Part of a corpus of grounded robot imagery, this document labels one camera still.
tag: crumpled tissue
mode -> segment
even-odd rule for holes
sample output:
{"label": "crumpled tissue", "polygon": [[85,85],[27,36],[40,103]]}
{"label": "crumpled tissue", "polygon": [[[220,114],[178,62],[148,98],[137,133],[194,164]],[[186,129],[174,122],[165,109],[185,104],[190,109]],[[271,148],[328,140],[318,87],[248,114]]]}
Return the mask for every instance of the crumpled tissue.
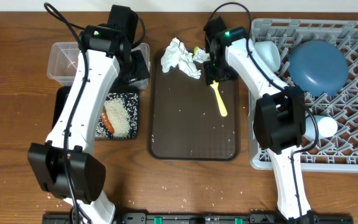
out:
{"label": "crumpled tissue", "polygon": [[198,47],[195,52],[195,56],[193,57],[193,53],[189,53],[186,50],[183,42],[180,42],[177,38],[172,39],[170,45],[165,49],[165,53],[161,58],[162,72],[167,73],[170,67],[175,68],[179,65],[179,69],[186,75],[199,79],[201,76],[201,70],[196,68],[193,61],[203,63],[207,58],[209,58],[209,54]]}

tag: yellow plastic utensil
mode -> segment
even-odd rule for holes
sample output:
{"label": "yellow plastic utensil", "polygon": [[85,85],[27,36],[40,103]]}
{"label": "yellow plastic utensil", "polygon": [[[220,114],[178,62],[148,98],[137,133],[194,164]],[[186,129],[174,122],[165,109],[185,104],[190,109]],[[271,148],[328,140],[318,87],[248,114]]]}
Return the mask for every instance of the yellow plastic utensil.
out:
{"label": "yellow plastic utensil", "polygon": [[227,116],[226,107],[224,106],[221,94],[218,91],[219,83],[214,80],[214,82],[210,86],[212,87],[212,89],[215,90],[216,100],[218,101],[219,112],[221,112],[221,116]]}

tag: wooden table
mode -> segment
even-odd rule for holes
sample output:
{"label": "wooden table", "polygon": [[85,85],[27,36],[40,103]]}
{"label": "wooden table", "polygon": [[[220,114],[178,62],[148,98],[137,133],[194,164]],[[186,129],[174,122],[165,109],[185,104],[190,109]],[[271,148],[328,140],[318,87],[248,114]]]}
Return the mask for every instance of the wooden table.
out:
{"label": "wooden table", "polygon": [[[86,26],[106,22],[108,12],[64,13]],[[178,37],[187,47],[204,46],[210,13],[139,13],[151,54]],[[223,14],[230,26],[248,26],[243,13]],[[252,13],[253,18],[358,20],[358,14]],[[47,78],[55,42],[74,41],[68,29],[46,12],[0,12],[0,223],[40,223],[46,212],[68,212],[62,200],[41,191],[27,162],[30,143],[50,131],[56,91]],[[140,129],[133,141],[98,141],[96,158],[107,168],[104,190],[121,210],[150,213],[249,213],[275,210],[272,171],[251,168],[247,139],[248,89],[240,82],[241,153],[231,162],[154,159],[146,150],[150,88],[140,94]],[[358,223],[358,174],[303,173],[306,194],[318,213],[350,214]]]}

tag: blue bowl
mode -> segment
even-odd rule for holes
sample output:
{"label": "blue bowl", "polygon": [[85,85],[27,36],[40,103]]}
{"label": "blue bowl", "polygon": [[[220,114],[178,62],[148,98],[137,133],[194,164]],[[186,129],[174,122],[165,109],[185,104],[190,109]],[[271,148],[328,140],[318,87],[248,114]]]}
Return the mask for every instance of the blue bowl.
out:
{"label": "blue bowl", "polygon": [[335,46],[312,40],[299,45],[290,54],[288,71],[295,84],[313,96],[335,95],[345,85],[349,67]]}

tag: dish rack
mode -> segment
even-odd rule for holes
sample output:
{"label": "dish rack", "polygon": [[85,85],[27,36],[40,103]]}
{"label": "dish rack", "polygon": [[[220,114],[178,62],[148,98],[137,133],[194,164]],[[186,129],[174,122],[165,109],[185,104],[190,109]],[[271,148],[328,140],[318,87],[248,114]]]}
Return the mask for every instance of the dish rack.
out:
{"label": "dish rack", "polygon": [[[331,138],[320,139],[310,152],[301,155],[301,168],[319,172],[358,172],[358,21],[322,21],[304,19],[254,19],[254,42],[270,40],[280,52],[281,66],[276,72],[290,86],[288,56],[296,46],[309,40],[323,40],[336,46],[349,65],[345,86],[334,96],[305,93],[305,103],[313,114],[330,116],[338,123]],[[252,125],[256,100],[249,92],[249,154],[255,169],[272,169],[267,150],[260,148]],[[305,145],[312,140],[304,137]]]}

